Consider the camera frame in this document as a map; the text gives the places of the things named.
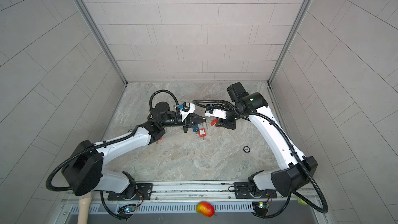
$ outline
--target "ventilation grille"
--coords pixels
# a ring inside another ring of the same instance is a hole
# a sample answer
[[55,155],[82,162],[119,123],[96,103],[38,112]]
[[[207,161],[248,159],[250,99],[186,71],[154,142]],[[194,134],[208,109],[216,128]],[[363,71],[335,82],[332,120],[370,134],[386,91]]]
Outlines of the ventilation grille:
[[[249,212],[253,211],[251,202],[210,202],[216,212]],[[126,203],[117,204],[116,209],[126,205]],[[135,211],[137,214],[164,214],[164,213],[194,213],[197,203],[192,202],[163,202],[163,203],[143,203]],[[116,210],[116,204],[108,204],[111,210]],[[107,214],[102,204],[91,204],[90,214]],[[79,205],[73,204],[70,214],[79,214]]]

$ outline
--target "yellow-green object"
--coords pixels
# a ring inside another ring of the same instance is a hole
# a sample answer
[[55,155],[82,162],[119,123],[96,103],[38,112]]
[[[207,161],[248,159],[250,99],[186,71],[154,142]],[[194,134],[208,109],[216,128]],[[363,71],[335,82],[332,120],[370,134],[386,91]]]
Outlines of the yellow-green object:
[[305,201],[301,200],[300,198],[297,198],[297,202],[298,202],[299,204],[301,204],[301,205],[308,205],[308,204],[306,204]]

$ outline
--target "mounting plate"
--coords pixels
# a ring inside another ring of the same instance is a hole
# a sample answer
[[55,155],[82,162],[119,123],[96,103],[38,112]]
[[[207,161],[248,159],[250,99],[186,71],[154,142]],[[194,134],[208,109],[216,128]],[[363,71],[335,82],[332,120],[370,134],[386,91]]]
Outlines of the mounting plate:
[[249,192],[249,183],[248,182],[234,182],[235,189],[239,189],[235,192],[236,199],[258,199],[258,198],[269,198],[268,194],[271,198],[276,198],[276,191],[272,189],[266,189],[267,193],[264,193],[261,197],[253,197]]
[[[137,183],[136,187],[144,195],[144,200],[149,200],[150,199],[150,195],[152,194],[152,187],[153,187],[152,183]],[[110,191],[108,193],[109,193],[108,201],[125,201],[125,199],[123,199],[123,196],[121,194],[117,194],[115,192],[110,192]],[[140,195],[139,194],[135,194],[132,197],[132,199],[130,199],[130,200],[131,201],[140,200]]]

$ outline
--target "white tiled wall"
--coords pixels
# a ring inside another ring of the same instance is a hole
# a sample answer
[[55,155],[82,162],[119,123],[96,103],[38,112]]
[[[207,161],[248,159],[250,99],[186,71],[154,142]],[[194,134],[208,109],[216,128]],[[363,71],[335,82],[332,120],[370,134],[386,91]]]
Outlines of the white tiled wall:
[[84,1],[138,82],[268,80],[303,0]]
[[398,221],[397,8],[313,0],[272,83],[335,223]]
[[45,221],[48,174],[98,141],[123,87],[72,0],[0,0],[1,222]]

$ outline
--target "marble floor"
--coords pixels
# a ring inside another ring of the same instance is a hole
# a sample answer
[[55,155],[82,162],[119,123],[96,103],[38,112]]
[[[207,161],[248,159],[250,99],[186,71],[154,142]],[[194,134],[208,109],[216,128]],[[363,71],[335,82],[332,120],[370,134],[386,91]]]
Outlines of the marble floor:
[[[231,101],[226,88],[231,83],[130,83],[106,134],[106,140],[126,133],[144,123],[149,110],[149,97],[159,89],[171,91],[180,104],[194,99]],[[249,93],[260,92],[271,109],[273,106],[265,83],[242,83]],[[167,93],[155,96],[157,102],[175,103]],[[204,116],[204,108],[195,113]],[[158,143],[139,147],[117,157],[106,165],[115,172],[127,171],[136,181],[230,180],[247,179],[251,174],[278,169],[275,157],[256,127],[239,120],[235,130],[204,124],[206,137],[200,138],[192,129],[168,127]],[[243,147],[250,147],[245,153]]]

